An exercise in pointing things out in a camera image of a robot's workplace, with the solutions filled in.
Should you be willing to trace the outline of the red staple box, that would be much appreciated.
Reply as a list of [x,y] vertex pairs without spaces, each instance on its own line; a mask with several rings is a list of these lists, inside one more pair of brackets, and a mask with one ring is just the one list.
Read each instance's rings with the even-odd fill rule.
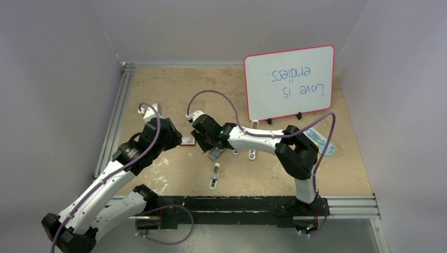
[[185,147],[195,146],[196,145],[195,138],[194,137],[182,137],[180,145],[185,146]]

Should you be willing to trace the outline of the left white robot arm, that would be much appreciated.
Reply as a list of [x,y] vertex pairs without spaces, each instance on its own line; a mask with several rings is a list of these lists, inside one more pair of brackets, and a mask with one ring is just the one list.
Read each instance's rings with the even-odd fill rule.
[[112,199],[163,151],[180,145],[181,138],[170,118],[147,120],[142,132],[118,147],[104,171],[72,204],[42,219],[52,242],[50,251],[91,252],[106,233],[130,216],[155,213],[157,194],[143,184],[120,201]]

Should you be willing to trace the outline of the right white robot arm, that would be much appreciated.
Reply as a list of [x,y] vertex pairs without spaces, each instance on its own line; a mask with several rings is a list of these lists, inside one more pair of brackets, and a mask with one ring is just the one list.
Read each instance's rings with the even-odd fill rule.
[[241,130],[235,123],[219,125],[214,118],[201,111],[188,115],[191,134],[204,152],[218,149],[247,149],[275,155],[284,170],[295,179],[296,208],[307,215],[316,209],[314,172],[318,147],[303,133],[286,138],[299,131],[288,125],[284,130],[267,131],[246,128]]

